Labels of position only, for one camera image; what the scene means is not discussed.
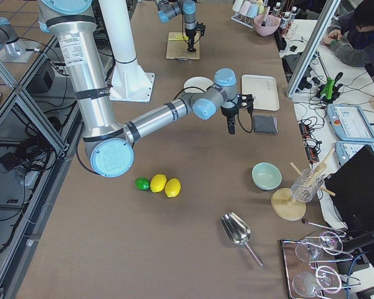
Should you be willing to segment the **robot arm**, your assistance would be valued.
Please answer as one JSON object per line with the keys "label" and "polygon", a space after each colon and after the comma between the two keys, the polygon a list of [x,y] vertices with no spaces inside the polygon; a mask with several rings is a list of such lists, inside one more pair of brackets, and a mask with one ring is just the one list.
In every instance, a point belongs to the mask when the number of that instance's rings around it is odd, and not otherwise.
{"label": "robot arm", "polygon": [[115,59],[111,80],[94,41],[96,28],[90,1],[39,1],[39,24],[59,41],[75,97],[85,124],[82,135],[93,170],[114,178],[127,172],[134,160],[133,144],[160,128],[194,113],[207,120],[219,108],[237,103],[235,73],[218,70],[203,92],[182,93],[125,124],[113,114],[112,100],[147,102],[155,76],[137,61],[125,1],[101,1],[100,8]]}
{"label": "robot arm", "polygon": [[196,4],[192,0],[187,1],[155,1],[158,9],[158,18],[162,23],[170,21],[172,18],[182,15],[184,18],[185,34],[188,38],[188,52],[196,52],[194,39],[198,23],[196,21]]}

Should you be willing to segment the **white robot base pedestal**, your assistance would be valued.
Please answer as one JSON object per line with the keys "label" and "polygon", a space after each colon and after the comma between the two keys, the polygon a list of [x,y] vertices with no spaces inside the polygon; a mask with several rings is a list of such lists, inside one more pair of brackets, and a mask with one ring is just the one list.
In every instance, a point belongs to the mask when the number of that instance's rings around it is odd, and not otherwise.
{"label": "white robot base pedestal", "polygon": [[149,102],[155,74],[138,63],[126,2],[101,0],[99,5],[115,59],[110,99]]}

